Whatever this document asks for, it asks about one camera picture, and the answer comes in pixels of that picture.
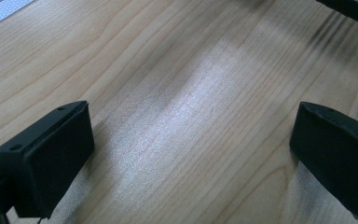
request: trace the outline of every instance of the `wooden table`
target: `wooden table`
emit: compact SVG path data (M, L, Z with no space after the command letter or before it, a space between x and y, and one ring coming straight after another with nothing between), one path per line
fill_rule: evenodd
M0 145L77 100L95 153L42 223L358 223L289 151L300 101L358 119L358 23L313 0L36 0L0 22Z

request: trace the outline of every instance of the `screw hole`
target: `screw hole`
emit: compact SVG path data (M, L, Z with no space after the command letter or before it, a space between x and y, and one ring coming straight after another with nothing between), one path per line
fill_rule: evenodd
M22 145L21 145L21 144L16 144L16 145L14 145L13 147L11 147L9 150L10 150L10 151L15 151L15 150L18 150L18 149L20 149L20 148L22 148Z

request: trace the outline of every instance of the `wooden surface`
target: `wooden surface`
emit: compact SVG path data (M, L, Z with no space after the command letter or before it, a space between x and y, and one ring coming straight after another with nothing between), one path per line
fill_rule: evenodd
M300 101L358 119L358 23L313 0L37 0L0 22L0 145L77 100L95 153L42 223L357 223L289 152Z

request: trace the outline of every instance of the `light wood tabletop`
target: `light wood tabletop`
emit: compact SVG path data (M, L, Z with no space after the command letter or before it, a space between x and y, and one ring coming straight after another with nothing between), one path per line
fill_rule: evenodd
M358 22L316 1L36 0L0 22L0 145L77 100L95 152L41 223L358 223L288 145L301 101L358 119Z

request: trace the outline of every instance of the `wood grain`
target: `wood grain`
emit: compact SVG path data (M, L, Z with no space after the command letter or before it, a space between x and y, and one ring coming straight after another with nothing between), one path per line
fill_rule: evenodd
M289 152L300 101L358 119L358 23L317 2L38 0L0 22L0 145L80 99L96 151L42 223L355 222Z

